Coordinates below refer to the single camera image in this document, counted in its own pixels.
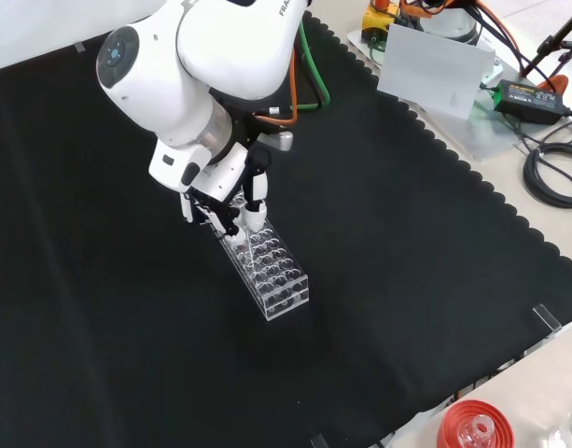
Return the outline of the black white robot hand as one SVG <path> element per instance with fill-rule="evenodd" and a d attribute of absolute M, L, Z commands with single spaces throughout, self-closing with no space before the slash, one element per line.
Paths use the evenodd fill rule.
<path fill-rule="evenodd" d="M 201 144 L 174 148 L 158 140 L 148 172 L 178 193 L 186 222 L 209 224 L 232 245 L 241 245 L 265 224 L 266 167 L 239 143 L 212 162 L 211 152 Z"/>

